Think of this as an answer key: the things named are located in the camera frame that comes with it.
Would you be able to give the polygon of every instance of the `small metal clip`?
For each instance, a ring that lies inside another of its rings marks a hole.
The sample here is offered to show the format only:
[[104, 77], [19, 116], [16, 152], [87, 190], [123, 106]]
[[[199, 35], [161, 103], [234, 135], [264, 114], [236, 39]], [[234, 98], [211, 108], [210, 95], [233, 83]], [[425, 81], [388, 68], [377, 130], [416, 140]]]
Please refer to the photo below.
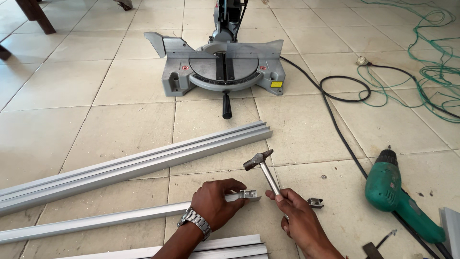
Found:
[[241, 198], [255, 198], [257, 197], [257, 190], [241, 190]]
[[324, 207], [324, 205], [322, 204], [322, 199], [309, 198], [307, 202], [308, 204], [310, 204], [312, 208], [315, 208], [315, 209], [321, 209]]

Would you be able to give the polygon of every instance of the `hammer head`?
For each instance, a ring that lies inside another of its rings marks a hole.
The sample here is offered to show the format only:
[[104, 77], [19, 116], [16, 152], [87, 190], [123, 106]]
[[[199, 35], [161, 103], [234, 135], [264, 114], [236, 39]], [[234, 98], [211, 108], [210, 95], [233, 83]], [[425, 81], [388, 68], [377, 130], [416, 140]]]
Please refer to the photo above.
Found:
[[263, 153], [257, 153], [251, 160], [246, 161], [246, 163], [243, 164], [244, 169], [246, 169], [246, 171], [251, 170], [256, 165], [264, 162], [265, 159], [271, 155], [271, 153], [273, 153], [273, 149], [267, 150]]

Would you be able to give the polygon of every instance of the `metal hammer handle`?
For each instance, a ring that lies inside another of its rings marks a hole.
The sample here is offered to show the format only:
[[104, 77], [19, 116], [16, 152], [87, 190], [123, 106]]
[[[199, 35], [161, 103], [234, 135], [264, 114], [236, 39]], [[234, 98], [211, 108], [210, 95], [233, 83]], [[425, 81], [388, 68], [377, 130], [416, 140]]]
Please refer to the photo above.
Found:
[[[275, 195], [281, 195], [280, 189], [278, 188], [278, 185], [276, 184], [275, 180], [273, 179], [273, 176], [270, 173], [270, 170], [268, 169], [267, 164], [265, 161], [262, 161], [260, 163], [260, 167], [262, 168], [262, 172], [265, 174], [265, 178], [267, 178], [268, 184], [270, 185], [271, 190], [275, 193]], [[284, 214], [284, 217], [289, 221], [289, 217]]]

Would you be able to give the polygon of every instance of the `green cordless drill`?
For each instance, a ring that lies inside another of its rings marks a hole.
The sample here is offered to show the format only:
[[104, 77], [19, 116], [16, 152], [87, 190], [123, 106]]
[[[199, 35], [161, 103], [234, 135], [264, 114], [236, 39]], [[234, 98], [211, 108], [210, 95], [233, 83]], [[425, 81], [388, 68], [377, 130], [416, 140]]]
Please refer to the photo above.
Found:
[[369, 172], [365, 194], [370, 204], [378, 210], [396, 211], [428, 243], [446, 241], [444, 229], [423, 213], [417, 203], [401, 189], [401, 173], [396, 153], [390, 146], [380, 152]]

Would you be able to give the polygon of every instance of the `metal watch strap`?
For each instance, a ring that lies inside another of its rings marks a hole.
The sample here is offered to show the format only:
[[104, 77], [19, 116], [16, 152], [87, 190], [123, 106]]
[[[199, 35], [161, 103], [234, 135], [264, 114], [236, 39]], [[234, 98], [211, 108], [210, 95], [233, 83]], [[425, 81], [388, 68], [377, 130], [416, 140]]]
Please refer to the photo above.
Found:
[[195, 223], [195, 225], [197, 225], [201, 229], [201, 231], [203, 231], [203, 241], [205, 241], [212, 232], [211, 227], [209, 226], [207, 221], [198, 213], [196, 213], [193, 209], [190, 212], [190, 215], [187, 218], [185, 218], [185, 220]]

